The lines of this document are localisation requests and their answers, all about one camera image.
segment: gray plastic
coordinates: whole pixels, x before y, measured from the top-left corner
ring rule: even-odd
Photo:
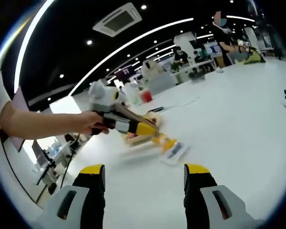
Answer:
[[[65,186],[45,204],[43,213],[36,222],[39,229],[80,229],[82,207],[89,189],[86,187]],[[58,217],[59,209],[68,193],[76,192],[66,219]]]
[[[200,189],[206,203],[210,229],[255,229],[262,221],[254,220],[245,210],[245,203],[226,186],[204,187]],[[221,200],[231,217],[224,219],[215,198],[220,194]]]

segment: cable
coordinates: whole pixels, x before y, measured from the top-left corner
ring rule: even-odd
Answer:
[[[81,135],[81,134],[78,134],[78,135],[77,135],[77,138],[76,138],[75,142],[78,141],[78,139],[80,138],[80,135]],[[68,162],[68,164],[67,164],[66,171],[65,171],[65,173],[63,174],[63,177],[62,177],[62,180],[61,180],[61,187],[60,187],[60,189],[62,188],[63,181],[65,180],[65,177],[66,177],[66,174],[67,174],[69,165],[70,165],[70,163],[71,163],[71,161],[72,161],[72,157],[73,157],[74,154],[75,154],[75,150],[73,149],[73,150],[71,151],[71,157],[70,157],[70,160],[69,160],[69,162]]]

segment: ceiling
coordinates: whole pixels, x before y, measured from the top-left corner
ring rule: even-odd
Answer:
[[[193,21],[154,32],[126,47],[96,69],[75,93],[82,92],[89,87],[90,82],[104,78],[111,70],[157,44],[159,44],[159,50],[172,45],[173,40],[160,43],[173,39],[180,34],[180,30],[196,32],[197,36],[208,34],[212,16],[216,10],[224,10],[228,15],[250,18],[245,0],[235,0],[234,3],[230,3],[230,0],[194,0],[191,1],[191,5],[185,2],[178,4],[178,2],[167,1],[164,4],[162,1],[138,0],[133,4],[143,19],[141,22],[113,38],[92,30],[96,22],[127,2],[98,1],[96,5],[95,1],[91,0],[54,1],[37,24],[22,62],[20,85],[26,100],[31,101],[45,94],[43,99],[30,107],[31,110],[40,110],[48,106],[50,102],[47,101],[47,94],[51,92],[55,92],[55,95],[51,95],[51,102],[66,96],[74,85],[106,56],[130,40],[159,26],[194,18]],[[227,26],[240,32],[244,24],[250,25],[252,22],[229,19]],[[92,40],[93,44],[87,45],[88,40]],[[2,67],[3,75],[8,75],[4,83],[10,94],[14,85],[14,68],[18,52],[9,52]],[[154,48],[139,55],[138,58],[142,61],[153,52],[155,52]]]

